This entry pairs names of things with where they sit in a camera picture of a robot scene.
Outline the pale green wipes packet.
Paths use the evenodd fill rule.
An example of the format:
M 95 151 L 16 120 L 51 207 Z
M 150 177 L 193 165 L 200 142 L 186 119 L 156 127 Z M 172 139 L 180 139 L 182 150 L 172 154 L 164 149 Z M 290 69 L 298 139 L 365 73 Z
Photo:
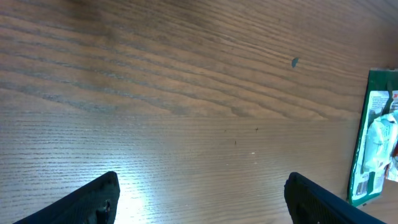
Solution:
M 384 114 L 368 128 L 363 159 L 364 172 L 379 172 L 390 164 L 397 144 L 397 113 Z

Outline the green white package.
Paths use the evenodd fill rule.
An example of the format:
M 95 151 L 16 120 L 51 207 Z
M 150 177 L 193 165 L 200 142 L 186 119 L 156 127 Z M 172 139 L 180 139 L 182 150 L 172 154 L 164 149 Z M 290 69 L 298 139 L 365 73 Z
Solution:
M 397 70 L 372 69 L 364 95 L 348 185 L 348 202 L 363 206 L 397 180 Z

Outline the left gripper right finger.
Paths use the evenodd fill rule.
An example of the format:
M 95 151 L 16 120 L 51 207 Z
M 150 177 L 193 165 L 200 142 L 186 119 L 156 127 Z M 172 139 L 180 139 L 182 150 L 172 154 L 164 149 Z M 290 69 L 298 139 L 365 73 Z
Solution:
M 294 224 L 383 224 L 298 172 L 290 173 L 284 198 Z

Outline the red white small packet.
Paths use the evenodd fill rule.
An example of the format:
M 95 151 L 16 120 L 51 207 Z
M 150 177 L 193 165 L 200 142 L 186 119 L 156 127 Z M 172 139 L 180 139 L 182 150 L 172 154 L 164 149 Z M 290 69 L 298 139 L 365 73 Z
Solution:
M 386 179 L 391 180 L 394 182 L 398 182 L 397 180 L 397 146 L 395 147 L 394 151 L 392 152 L 392 159 L 390 164 L 386 170 Z

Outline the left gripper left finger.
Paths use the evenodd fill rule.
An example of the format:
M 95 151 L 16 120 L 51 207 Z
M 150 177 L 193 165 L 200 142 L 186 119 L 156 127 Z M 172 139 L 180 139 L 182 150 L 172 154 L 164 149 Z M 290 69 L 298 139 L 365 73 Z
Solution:
M 14 224 L 113 224 L 119 196 L 117 173 L 109 171 Z

